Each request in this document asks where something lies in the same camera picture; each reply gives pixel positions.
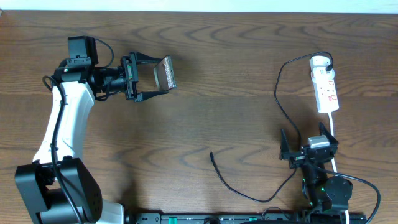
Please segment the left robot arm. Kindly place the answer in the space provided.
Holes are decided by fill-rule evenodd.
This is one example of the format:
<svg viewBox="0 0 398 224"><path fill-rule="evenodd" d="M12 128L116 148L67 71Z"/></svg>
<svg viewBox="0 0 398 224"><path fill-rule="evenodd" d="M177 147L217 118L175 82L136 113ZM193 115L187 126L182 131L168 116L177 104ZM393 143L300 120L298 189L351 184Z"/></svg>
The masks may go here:
<svg viewBox="0 0 398 224"><path fill-rule="evenodd" d="M16 169L15 181L34 223L133 223L123 205L109 202L83 163L83 143L96 101L123 93L142 102L175 88L171 56L133 52L116 68L99 67L95 53L74 52L43 78L52 112L39 150Z"/></svg>

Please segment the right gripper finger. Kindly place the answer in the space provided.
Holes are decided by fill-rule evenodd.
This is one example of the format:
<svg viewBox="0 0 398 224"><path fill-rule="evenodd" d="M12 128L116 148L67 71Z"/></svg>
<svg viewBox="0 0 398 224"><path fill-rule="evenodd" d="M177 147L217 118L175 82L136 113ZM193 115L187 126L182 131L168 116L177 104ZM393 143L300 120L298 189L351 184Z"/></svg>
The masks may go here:
<svg viewBox="0 0 398 224"><path fill-rule="evenodd" d="M290 148L287 136L283 129L280 130L280 133L281 133L281 142L280 142L279 159L288 159L290 157Z"/></svg>
<svg viewBox="0 0 398 224"><path fill-rule="evenodd" d="M325 127L325 125L322 122L319 122L318 127L319 127L320 134L322 136L326 136L326 138L329 141L331 146L337 146L338 145L338 141L335 139L334 136L331 135L329 130L327 130L327 128Z"/></svg>

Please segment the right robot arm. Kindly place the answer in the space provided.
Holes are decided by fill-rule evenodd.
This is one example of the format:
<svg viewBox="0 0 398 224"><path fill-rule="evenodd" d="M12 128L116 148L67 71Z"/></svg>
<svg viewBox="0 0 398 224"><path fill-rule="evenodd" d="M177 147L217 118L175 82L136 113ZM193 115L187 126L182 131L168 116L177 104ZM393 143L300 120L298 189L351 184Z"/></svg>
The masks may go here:
<svg viewBox="0 0 398 224"><path fill-rule="evenodd" d="M304 222L344 223L353 185L343 177L327 176L325 164L334 158L338 141L323 123L319 130L318 136L310 137L308 144L296 152L290 150L287 136L281 131L279 159L287 160L291 169L302 171L303 194L310 202L310 208L299 215Z"/></svg>

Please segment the white USB charger adapter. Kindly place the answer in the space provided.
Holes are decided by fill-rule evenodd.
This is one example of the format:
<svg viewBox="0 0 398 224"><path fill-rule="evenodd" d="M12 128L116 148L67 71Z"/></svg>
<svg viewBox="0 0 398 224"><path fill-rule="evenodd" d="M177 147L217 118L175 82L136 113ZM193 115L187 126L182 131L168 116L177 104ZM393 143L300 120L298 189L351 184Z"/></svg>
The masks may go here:
<svg viewBox="0 0 398 224"><path fill-rule="evenodd" d="M333 64L330 58L317 55L310 59L311 70L313 70L315 67L325 67L326 71L330 71L333 68Z"/></svg>

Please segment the white power strip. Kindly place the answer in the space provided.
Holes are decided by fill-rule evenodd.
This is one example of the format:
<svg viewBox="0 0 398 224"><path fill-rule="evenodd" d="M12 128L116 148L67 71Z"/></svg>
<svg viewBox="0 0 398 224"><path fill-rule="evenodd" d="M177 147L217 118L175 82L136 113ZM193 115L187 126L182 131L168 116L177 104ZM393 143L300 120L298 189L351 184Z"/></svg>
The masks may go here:
<svg viewBox="0 0 398 224"><path fill-rule="evenodd" d="M335 71L326 71L326 67L314 67L311 72L315 99L319 113L328 114L339 109L335 86Z"/></svg>

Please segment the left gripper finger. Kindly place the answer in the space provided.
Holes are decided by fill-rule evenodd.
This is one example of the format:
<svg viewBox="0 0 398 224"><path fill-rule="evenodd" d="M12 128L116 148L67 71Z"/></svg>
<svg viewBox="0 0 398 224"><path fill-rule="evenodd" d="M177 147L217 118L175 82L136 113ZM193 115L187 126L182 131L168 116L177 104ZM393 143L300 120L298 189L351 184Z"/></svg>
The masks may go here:
<svg viewBox="0 0 398 224"><path fill-rule="evenodd" d="M154 63L159 63L159 62L162 61L161 58L151 57L151 56L148 56L148 55L140 53L140 52L136 52L135 53L135 59L136 59L136 64L137 65L140 65L140 64L154 64Z"/></svg>
<svg viewBox="0 0 398 224"><path fill-rule="evenodd" d="M140 93L137 94L137 97L134 99L134 102L142 102L142 101L148 100L150 98L153 98L155 96L165 95L167 93L168 93L168 91L145 91L145 92L140 92Z"/></svg>

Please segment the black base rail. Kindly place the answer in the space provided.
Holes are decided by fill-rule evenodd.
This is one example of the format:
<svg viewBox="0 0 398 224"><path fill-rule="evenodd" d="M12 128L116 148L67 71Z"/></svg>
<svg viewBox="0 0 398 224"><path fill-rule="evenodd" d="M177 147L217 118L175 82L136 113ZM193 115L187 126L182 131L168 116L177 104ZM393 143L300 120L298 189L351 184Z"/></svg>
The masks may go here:
<svg viewBox="0 0 398 224"><path fill-rule="evenodd" d="M240 224L240 223L346 223L345 217L333 217L330 215L314 215L310 222L298 217L290 218L290 214L267 213L265 215L179 215L159 213L140 213L136 215L136 224Z"/></svg>

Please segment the Galaxy S25 Ultra smartphone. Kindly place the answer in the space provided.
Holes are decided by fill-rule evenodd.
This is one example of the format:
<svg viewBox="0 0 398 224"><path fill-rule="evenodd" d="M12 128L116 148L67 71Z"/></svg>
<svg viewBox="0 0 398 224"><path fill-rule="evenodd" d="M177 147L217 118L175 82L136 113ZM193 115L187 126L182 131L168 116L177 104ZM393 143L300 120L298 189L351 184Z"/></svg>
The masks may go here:
<svg viewBox="0 0 398 224"><path fill-rule="evenodd" d="M154 76L159 91L169 91L177 87L172 58L166 55L155 67Z"/></svg>

